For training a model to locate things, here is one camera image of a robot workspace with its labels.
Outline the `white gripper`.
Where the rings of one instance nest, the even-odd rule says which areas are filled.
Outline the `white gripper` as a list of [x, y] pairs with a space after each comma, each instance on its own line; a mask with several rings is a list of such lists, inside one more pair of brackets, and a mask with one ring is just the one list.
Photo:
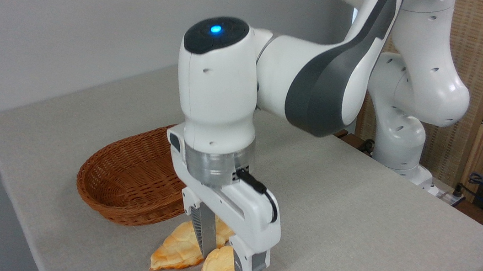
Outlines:
[[184, 141], [184, 124], [166, 133], [173, 168], [185, 183], [184, 211], [192, 221], [201, 256], [217, 248], [218, 216], [235, 233], [230, 238], [234, 271], [263, 271], [270, 265], [270, 248], [281, 234], [279, 205], [265, 185], [248, 171], [253, 146], [231, 154], [195, 151]]

